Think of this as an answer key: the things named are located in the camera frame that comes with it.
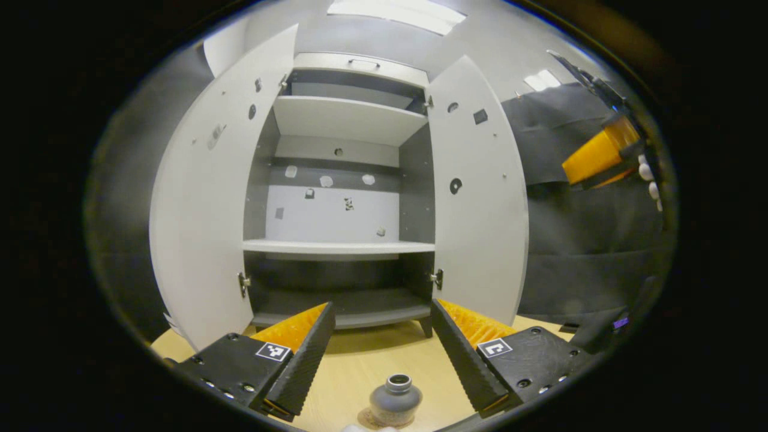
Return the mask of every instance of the dark bottom shelf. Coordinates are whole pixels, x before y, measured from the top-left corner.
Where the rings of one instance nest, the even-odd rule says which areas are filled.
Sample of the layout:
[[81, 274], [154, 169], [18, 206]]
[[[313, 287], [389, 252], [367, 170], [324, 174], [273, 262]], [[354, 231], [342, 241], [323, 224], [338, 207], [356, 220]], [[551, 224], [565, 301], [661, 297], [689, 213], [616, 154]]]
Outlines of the dark bottom shelf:
[[336, 328], [373, 327], [429, 316], [429, 301], [409, 289], [376, 288], [348, 291], [262, 291], [253, 325], [267, 327], [318, 304], [332, 301]]

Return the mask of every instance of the led light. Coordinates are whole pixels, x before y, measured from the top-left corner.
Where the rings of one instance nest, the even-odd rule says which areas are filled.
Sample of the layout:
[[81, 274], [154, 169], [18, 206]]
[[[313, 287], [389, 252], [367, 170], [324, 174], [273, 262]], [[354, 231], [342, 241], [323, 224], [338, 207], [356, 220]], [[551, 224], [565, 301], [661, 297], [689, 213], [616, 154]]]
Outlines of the led light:
[[524, 79], [525, 84], [530, 85], [536, 91], [542, 91], [547, 88], [547, 84], [538, 75], [531, 75]]
[[427, 0], [336, 0], [328, 15], [360, 15], [402, 22], [447, 35], [466, 15]]
[[548, 71], [547, 69], [539, 72], [538, 77], [541, 78], [542, 81], [544, 81], [547, 87], [558, 87], [560, 85], [560, 81], [558, 81], [558, 79], [554, 77], [552, 72]]

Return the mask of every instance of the sticker on cabinet door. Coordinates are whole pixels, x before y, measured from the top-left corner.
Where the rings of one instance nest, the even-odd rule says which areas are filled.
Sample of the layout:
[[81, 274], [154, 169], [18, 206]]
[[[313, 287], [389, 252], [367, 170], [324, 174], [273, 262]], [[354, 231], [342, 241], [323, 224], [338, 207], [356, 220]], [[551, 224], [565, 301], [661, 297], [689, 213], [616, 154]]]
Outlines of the sticker on cabinet door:
[[485, 112], [485, 109], [482, 109], [482, 110], [480, 110], [480, 111], [477, 111], [477, 112], [474, 114], [474, 116], [475, 116], [475, 124], [476, 124], [476, 125], [479, 125], [479, 124], [481, 124], [483, 121], [486, 121], [486, 120], [488, 120], [488, 113], [486, 113], [486, 112]]

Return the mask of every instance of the cabinet leg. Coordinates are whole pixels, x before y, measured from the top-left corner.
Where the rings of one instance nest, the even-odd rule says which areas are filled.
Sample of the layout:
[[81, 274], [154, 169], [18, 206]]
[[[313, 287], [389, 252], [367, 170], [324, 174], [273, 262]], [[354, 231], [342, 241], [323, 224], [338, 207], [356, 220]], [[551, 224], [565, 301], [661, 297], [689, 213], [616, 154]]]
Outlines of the cabinet leg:
[[422, 326], [424, 336], [432, 337], [432, 317], [419, 318], [419, 324]]

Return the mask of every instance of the cabinet handle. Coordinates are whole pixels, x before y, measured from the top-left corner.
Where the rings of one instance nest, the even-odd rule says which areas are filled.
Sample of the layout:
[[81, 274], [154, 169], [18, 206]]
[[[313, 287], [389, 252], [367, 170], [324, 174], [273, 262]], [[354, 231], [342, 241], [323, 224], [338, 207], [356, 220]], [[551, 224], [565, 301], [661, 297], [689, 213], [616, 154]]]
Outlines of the cabinet handle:
[[373, 63], [374, 65], [376, 65], [377, 68], [381, 68], [382, 67], [379, 63], [376, 63], [375, 61], [360, 60], [359, 58], [351, 58], [350, 60], [347, 61], [347, 63], [349, 63], [351, 65], [353, 61], [364, 61], [365, 63]]

